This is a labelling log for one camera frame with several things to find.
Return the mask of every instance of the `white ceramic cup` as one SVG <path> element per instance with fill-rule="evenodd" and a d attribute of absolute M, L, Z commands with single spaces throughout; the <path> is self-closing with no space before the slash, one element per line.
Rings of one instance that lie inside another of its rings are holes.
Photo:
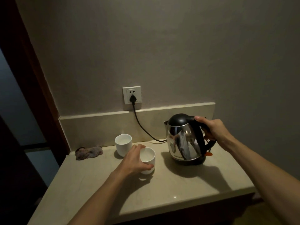
<path fill-rule="evenodd" d="M 153 164 L 155 166 L 155 151 L 152 148 L 142 148 L 140 151 L 140 158 L 142 162 L 146 164 Z M 142 171 L 141 173 L 145 175 L 151 174 L 154 168 L 155 167 L 153 167 L 151 170 Z"/>
<path fill-rule="evenodd" d="M 115 146 L 120 156 L 124 157 L 132 147 L 132 137 L 129 134 L 121 134 L 115 138 Z"/>

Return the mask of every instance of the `hand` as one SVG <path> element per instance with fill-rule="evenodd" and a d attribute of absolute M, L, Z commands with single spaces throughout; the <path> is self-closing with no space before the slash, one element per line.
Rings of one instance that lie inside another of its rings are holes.
<path fill-rule="evenodd" d="M 145 145 L 141 144 L 137 146 L 133 145 L 115 171 L 118 171 L 127 177 L 131 174 L 136 174 L 141 171 L 151 170 L 154 165 L 145 164 L 140 159 L 140 151 L 145 147 Z"/>
<path fill-rule="evenodd" d="M 195 120 L 197 122 L 204 123 L 210 129 L 208 132 L 206 129 L 203 128 L 205 133 L 204 139 L 205 140 L 216 140 L 218 144 L 227 151 L 227 144 L 231 140 L 235 138 L 230 134 L 230 132 L 226 129 L 225 125 L 220 119 L 215 120 L 207 120 L 205 117 L 195 116 Z"/>

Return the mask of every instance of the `power outlet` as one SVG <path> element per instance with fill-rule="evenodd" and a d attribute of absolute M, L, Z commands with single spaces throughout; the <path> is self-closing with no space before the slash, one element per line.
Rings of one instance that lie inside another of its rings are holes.
<path fill-rule="evenodd" d="M 125 104 L 131 104 L 130 97 L 134 95 L 137 100 L 135 103 L 141 103 L 142 102 L 142 90 L 141 86 L 135 86 L 135 87 L 124 87 L 123 88 L 123 95 L 124 95 L 124 103 Z"/>

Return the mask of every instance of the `electric kettle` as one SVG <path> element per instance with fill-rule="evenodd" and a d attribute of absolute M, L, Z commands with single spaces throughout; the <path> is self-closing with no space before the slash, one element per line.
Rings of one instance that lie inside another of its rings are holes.
<path fill-rule="evenodd" d="M 164 122 L 169 152 L 175 162 L 181 165 L 198 165 L 205 161 L 206 152 L 216 141 L 205 144 L 201 128 L 210 131 L 204 123 L 197 122 L 194 116 L 175 114 Z"/>

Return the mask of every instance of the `kettle lid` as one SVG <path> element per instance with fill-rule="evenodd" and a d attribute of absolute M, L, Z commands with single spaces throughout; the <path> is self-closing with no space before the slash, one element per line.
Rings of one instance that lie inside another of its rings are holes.
<path fill-rule="evenodd" d="M 170 118 L 168 124 L 171 126 L 182 126 L 188 124 L 188 122 L 193 119 L 194 116 L 189 116 L 186 114 L 175 114 Z"/>

